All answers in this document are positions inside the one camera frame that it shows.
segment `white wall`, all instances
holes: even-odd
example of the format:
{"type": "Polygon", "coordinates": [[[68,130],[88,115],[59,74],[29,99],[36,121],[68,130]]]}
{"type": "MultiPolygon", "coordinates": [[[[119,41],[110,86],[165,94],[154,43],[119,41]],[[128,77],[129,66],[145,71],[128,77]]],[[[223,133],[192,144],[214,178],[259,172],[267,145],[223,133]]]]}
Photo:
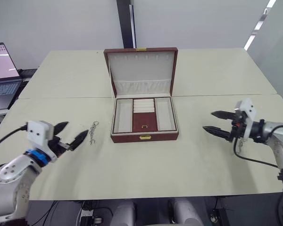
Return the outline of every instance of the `white wall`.
{"type": "Polygon", "coordinates": [[[138,47],[243,48],[269,0],[134,0],[138,47]]]}
{"type": "Polygon", "coordinates": [[[124,47],[116,0],[0,0],[0,42],[23,69],[51,50],[124,47]]]}
{"type": "Polygon", "coordinates": [[[274,4],[248,53],[283,98],[283,0],[274,4]]]}

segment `open jewelry box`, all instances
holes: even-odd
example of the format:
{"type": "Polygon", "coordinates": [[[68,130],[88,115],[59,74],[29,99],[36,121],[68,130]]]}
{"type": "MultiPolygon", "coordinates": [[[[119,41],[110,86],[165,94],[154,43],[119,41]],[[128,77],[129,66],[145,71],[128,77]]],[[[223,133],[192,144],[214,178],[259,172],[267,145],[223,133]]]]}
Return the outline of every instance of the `open jewelry box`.
{"type": "Polygon", "coordinates": [[[115,106],[114,143],[176,140],[172,101],[177,48],[106,49],[115,106]]]}

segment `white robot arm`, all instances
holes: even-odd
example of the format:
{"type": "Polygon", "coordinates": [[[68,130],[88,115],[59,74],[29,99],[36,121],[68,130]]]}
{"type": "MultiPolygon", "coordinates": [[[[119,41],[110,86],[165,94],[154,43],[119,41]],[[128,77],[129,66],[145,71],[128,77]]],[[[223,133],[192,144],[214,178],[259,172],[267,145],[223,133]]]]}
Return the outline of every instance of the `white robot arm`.
{"type": "Polygon", "coordinates": [[[44,121],[29,121],[27,138],[32,149],[27,150],[0,169],[0,224],[26,225],[30,187],[42,172],[42,167],[55,162],[66,150],[75,150],[88,131],[80,133],[71,144],[63,144],[56,135],[68,122],[53,127],[44,121]]]}
{"type": "Polygon", "coordinates": [[[259,162],[269,166],[273,166],[280,169],[278,179],[283,182],[283,123],[268,122],[260,120],[255,122],[256,110],[249,98],[239,101],[235,107],[235,113],[216,111],[212,115],[220,119],[232,120],[232,130],[227,132],[214,126],[204,126],[204,130],[217,137],[226,139],[229,142],[234,141],[234,153],[237,157],[259,162]],[[237,140],[242,138],[243,141],[247,141],[248,138],[252,138],[256,143],[263,143],[271,147],[274,152],[277,165],[262,162],[259,160],[249,159],[243,157],[236,152],[237,140]]]}

